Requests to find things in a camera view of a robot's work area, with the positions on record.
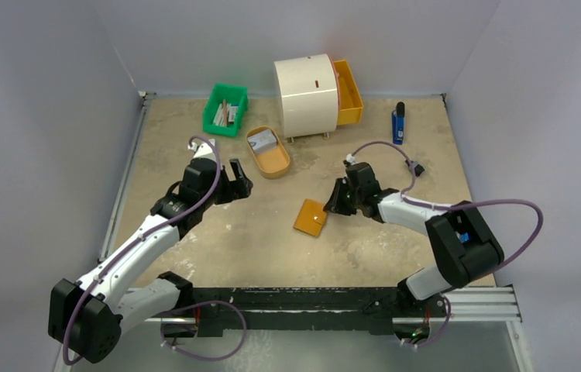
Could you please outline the orange card holder wallet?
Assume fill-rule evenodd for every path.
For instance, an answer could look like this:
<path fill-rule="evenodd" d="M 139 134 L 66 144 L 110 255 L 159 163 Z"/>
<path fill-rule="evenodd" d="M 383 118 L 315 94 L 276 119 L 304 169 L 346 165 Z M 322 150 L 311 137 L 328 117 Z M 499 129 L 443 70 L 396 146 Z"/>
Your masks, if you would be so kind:
<path fill-rule="evenodd" d="M 293 228 L 309 236 L 319 237 L 328 215 L 324 207 L 325 203 L 305 199 L 294 221 Z"/>

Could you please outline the orange oval tray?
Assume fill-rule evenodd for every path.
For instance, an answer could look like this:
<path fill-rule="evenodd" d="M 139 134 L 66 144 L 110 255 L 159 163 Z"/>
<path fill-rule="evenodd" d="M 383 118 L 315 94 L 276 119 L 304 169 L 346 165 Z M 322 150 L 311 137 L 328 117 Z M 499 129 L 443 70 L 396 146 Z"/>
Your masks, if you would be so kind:
<path fill-rule="evenodd" d="M 289 156 L 288 152 L 286 151 L 284 145 L 282 144 L 282 141 L 279 138 L 279 136 L 277 135 L 276 131 L 269 126 L 259 126 L 259 127 L 254 128 L 254 129 L 251 129 L 246 134 L 246 141 L 248 142 L 247 137 L 250 136 L 251 134 L 260 132 L 260 131 L 265 130 L 265 129 L 271 129 L 273 131 L 273 133 L 277 137 L 277 146 L 271 150 L 264 152 L 264 153 L 258 153 L 258 154 L 255 154 L 251 150 L 249 144 L 248 144 L 248 146 L 249 146 L 249 150 L 250 150 L 251 154 L 253 155 L 255 163 L 260 170 L 260 173 L 265 178 L 275 179 L 275 178 L 279 178 L 279 177 L 285 175 L 289 171 L 290 166 L 291 166 L 290 156 Z"/>

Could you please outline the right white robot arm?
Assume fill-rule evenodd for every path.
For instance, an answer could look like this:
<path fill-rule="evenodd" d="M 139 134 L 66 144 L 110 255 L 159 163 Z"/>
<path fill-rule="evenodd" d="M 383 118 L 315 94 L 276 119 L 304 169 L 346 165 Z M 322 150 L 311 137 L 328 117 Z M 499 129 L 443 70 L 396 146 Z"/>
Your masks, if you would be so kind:
<path fill-rule="evenodd" d="M 362 212 L 379 223 L 403 226 L 428 237 L 434 265 L 397 285 L 397 305 L 406 315 L 418 314 L 429 298 L 463 288 L 504 262 L 503 249 L 471 202 L 432 204 L 382 188 L 368 163 L 346 167 L 324 210 L 339 215 Z"/>

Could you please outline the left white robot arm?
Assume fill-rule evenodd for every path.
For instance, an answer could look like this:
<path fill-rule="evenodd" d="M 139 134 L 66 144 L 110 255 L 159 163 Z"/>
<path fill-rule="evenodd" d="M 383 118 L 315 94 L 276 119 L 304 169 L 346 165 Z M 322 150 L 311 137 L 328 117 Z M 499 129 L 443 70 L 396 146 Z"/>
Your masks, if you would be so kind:
<path fill-rule="evenodd" d="M 66 365 L 102 361 L 124 332 L 151 315 L 168 311 L 182 317 L 206 305 L 236 309 L 227 301 L 196 302 L 192 283 L 172 272 L 147 288 L 129 291 L 153 261 L 201 222 L 208 208 L 250 196 L 253 183 L 239 160 L 232 158 L 229 164 L 234 180 L 218 158 L 192 159 L 182 180 L 156 201 L 129 240 L 78 280 L 62 279 L 53 287 L 48 333 L 61 343 Z"/>

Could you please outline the silver credit cards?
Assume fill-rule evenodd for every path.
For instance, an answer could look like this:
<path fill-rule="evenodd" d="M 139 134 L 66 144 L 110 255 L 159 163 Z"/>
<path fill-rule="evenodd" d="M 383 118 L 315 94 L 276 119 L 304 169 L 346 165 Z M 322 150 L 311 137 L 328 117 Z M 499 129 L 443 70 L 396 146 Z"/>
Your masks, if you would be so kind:
<path fill-rule="evenodd" d="M 264 153 L 277 146 L 277 137 L 271 129 L 265 129 L 247 137 L 251 150 L 255 153 Z"/>

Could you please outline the small black knob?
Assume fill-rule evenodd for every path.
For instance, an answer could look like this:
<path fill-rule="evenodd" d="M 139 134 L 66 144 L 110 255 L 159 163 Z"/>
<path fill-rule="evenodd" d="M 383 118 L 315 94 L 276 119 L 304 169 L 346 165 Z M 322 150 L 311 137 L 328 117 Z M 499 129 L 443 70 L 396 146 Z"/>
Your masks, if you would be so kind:
<path fill-rule="evenodd" d="M 417 161 L 406 160 L 405 163 L 407 167 L 414 172 L 416 177 L 420 177 L 425 172 L 425 168 Z"/>

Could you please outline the blue black marker pen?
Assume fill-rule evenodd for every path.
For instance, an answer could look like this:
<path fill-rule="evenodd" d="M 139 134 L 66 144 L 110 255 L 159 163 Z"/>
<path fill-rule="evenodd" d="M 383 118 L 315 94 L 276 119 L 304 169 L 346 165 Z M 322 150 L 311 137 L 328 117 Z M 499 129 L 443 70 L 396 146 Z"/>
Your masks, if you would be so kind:
<path fill-rule="evenodd" d="M 402 145 L 404 142 L 405 104 L 398 102 L 392 111 L 393 143 Z"/>

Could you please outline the green plastic bin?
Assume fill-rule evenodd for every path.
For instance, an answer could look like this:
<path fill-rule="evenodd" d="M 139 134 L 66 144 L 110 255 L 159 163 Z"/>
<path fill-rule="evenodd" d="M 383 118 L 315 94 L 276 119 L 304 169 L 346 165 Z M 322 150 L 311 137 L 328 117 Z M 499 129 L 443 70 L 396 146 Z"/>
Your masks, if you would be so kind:
<path fill-rule="evenodd" d="M 203 131 L 218 136 L 237 137 L 248 104 L 247 88 L 216 84 L 202 115 Z"/>

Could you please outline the orange open drawer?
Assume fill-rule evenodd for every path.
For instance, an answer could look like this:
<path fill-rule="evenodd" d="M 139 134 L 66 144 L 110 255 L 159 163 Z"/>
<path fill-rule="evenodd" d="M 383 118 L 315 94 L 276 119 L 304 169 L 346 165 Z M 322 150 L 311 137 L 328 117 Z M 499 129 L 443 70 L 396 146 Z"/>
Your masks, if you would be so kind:
<path fill-rule="evenodd" d="M 363 101 L 351 68 L 346 60 L 335 60 L 333 65 L 339 92 L 337 126 L 359 123 L 363 115 Z"/>

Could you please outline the cream round drawer cabinet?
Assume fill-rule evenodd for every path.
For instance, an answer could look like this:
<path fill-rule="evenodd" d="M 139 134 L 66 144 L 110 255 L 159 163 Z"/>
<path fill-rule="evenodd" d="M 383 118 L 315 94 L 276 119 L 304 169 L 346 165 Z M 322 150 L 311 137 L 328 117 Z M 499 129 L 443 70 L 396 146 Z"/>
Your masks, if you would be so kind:
<path fill-rule="evenodd" d="M 278 60 L 273 63 L 283 137 L 329 138 L 336 130 L 339 92 L 335 66 L 329 55 Z"/>

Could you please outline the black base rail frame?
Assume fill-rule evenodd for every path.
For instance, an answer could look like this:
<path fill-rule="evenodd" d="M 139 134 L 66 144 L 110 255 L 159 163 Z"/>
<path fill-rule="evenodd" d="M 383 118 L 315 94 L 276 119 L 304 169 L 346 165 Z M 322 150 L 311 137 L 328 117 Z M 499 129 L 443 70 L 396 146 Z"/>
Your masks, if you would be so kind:
<path fill-rule="evenodd" d="M 194 288 L 196 302 L 221 300 L 181 312 L 151 315 L 152 320 L 198 327 L 200 337 L 225 330 L 365 331 L 375 336 L 433 336 L 444 321 L 514 322 L 521 320 L 514 290 L 469 287 L 435 295 L 404 307 L 396 287 L 364 288 Z"/>

